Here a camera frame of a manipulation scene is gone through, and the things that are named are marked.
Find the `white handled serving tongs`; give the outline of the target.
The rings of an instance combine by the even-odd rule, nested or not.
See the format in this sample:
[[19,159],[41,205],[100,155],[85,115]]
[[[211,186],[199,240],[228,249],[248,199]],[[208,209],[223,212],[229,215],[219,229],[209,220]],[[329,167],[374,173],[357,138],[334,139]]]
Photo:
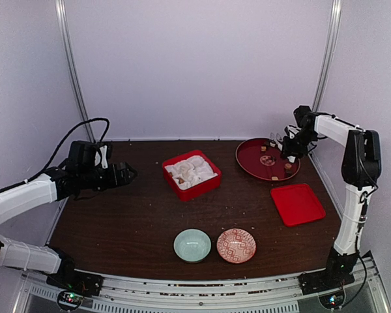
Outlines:
[[280,151],[283,148],[283,138],[279,133],[270,133],[270,138],[269,138],[269,145],[273,148],[277,148]]

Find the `red square box lid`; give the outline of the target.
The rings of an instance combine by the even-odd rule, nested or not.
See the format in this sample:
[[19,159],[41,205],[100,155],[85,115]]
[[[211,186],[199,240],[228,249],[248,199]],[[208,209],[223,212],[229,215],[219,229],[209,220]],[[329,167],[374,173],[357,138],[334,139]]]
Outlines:
[[321,202],[305,183],[273,188],[270,195],[287,227],[315,222],[326,216]]

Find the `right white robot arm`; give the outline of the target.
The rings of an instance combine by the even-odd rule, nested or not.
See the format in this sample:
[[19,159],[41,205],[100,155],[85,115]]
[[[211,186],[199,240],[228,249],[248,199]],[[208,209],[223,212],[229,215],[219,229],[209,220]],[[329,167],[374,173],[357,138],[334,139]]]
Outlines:
[[309,146],[331,139],[344,148],[341,176],[346,199],[341,226],[330,249],[326,269],[321,273],[325,287],[336,287],[349,274],[359,257],[360,238],[367,220],[373,193],[381,175],[381,145],[375,130],[364,130],[335,115],[314,112],[309,106],[299,106],[293,112],[296,125],[285,128],[281,157],[290,162],[311,152]]

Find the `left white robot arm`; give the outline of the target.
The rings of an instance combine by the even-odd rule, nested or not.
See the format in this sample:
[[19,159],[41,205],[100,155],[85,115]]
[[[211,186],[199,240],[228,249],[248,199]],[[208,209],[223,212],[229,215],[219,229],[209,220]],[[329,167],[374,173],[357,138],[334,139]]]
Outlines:
[[[111,164],[112,144],[74,141],[68,157],[56,167],[45,167],[37,176],[0,190],[0,225],[48,203],[78,197],[83,190],[103,192],[129,185],[138,175],[128,163]],[[0,235],[0,267],[40,271],[55,275],[66,289],[81,282],[63,252]]]

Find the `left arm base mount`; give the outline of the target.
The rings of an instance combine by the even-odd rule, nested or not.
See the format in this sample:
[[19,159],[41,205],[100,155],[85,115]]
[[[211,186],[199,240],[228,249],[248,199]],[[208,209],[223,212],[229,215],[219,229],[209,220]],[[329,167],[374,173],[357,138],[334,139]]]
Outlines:
[[77,310],[86,298],[99,296],[103,281],[101,275],[75,269],[46,274],[46,283],[61,289],[57,294],[56,303],[63,312]]

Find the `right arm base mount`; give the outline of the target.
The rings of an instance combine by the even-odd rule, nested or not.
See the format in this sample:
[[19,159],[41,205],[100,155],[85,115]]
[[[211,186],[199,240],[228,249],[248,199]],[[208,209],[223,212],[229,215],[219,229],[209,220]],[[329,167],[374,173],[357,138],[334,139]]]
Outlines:
[[355,281],[353,274],[340,278],[329,277],[326,270],[302,273],[298,282],[303,295],[317,294],[320,305],[328,310],[339,310],[346,304],[345,287]]

